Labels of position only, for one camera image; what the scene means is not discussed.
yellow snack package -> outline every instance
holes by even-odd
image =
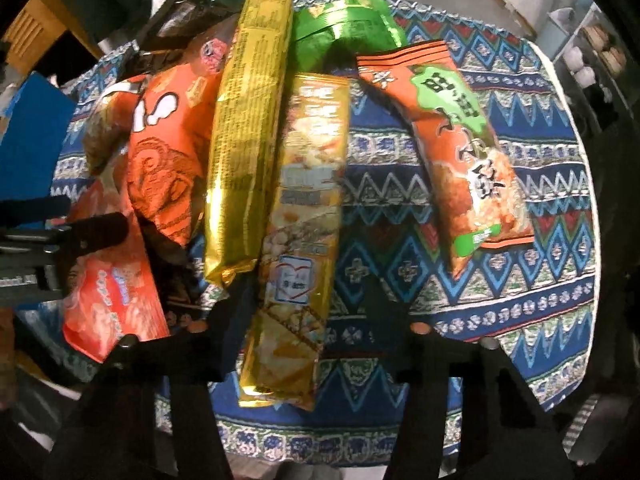
[[[294,76],[262,244],[264,303],[242,365],[241,406],[286,401],[313,409],[338,251],[349,111],[348,79]]]
[[[205,277],[228,285],[255,268],[268,188],[292,0],[245,0],[222,73],[207,179]]]

dark snack bag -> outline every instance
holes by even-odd
[[[154,75],[162,70],[171,68],[180,63],[183,50],[156,50],[154,52],[137,52],[126,63],[124,77],[130,78],[137,75]]]
[[[138,46],[147,52],[185,49],[194,36],[231,13],[210,0],[166,0],[138,34]]]
[[[236,16],[193,39],[134,112],[127,185],[136,212],[185,247],[204,211],[211,125]]]
[[[443,41],[359,56],[358,71],[395,100],[414,128],[454,276],[480,245],[533,241],[516,173]]]
[[[207,301],[208,295],[202,291],[193,267],[169,263],[164,255],[156,253],[148,240],[145,242],[169,332],[175,333],[195,321],[204,320],[212,303]]]

red snack bag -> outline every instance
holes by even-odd
[[[414,128],[454,276],[480,245],[533,241],[516,173],[443,41],[358,57],[358,70],[395,99]]]
[[[149,80],[137,75],[108,86],[95,102],[86,120],[82,146],[89,172],[100,174],[117,147],[129,138],[133,124],[133,110]]]
[[[236,17],[194,38],[136,106],[127,187],[137,213],[184,247],[204,211],[213,113]]]
[[[123,243],[78,258],[76,284],[65,299],[66,341],[98,362],[125,334],[135,334],[140,341],[169,335],[142,232],[124,186],[126,164],[126,153],[114,157],[67,218],[73,222],[120,211],[129,221]]]

snack package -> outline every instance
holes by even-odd
[[[183,55],[183,49],[138,51],[125,63],[124,77],[129,78],[141,74],[155,75],[162,70],[180,64]]]
[[[205,277],[229,284],[260,255],[292,0],[245,0],[220,83],[207,182]]]
[[[137,75],[105,88],[86,120],[82,146],[92,175],[98,175],[118,146],[129,138],[133,110],[148,76]]]
[[[166,0],[136,37],[140,50],[181,50],[232,11],[210,0]]]
[[[73,292],[65,298],[66,341],[103,362],[125,334],[140,341],[169,335],[145,243],[127,194],[127,155],[120,152],[74,204],[67,221],[120,211],[129,221],[126,240],[78,258]]]
[[[133,208],[187,245],[204,212],[207,156],[230,16],[194,38],[182,63],[153,77],[133,114],[127,187]]]
[[[320,72],[330,49],[332,58],[340,54],[336,47],[355,56],[408,44],[385,0],[337,0],[302,9],[294,19],[293,38],[298,72]]]
[[[279,150],[278,187],[262,244],[264,303],[242,366],[241,406],[314,406],[329,314],[349,129],[349,80],[299,74]]]
[[[414,128],[454,276],[481,244],[500,248],[533,241],[516,173],[443,41],[358,57],[358,70],[396,100]]]

blue patterned tablecloth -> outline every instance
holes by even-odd
[[[296,0],[295,6],[325,1]],[[445,336],[496,336],[545,408],[584,376],[599,280],[596,208],[586,156],[551,64],[505,30],[420,4],[388,2],[412,43],[447,42],[516,169],[535,242],[478,250],[452,279],[412,134],[352,73],[343,229],[317,407],[312,413],[288,404],[240,408],[232,373],[211,393],[228,452],[341,466],[388,461],[406,388],[378,364],[360,305],[360,282],[368,274],[384,280],[389,296],[409,303],[415,321]],[[460,405],[460,384],[452,380],[445,452],[456,450],[460,439]],[[164,399],[157,422],[170,431]]]

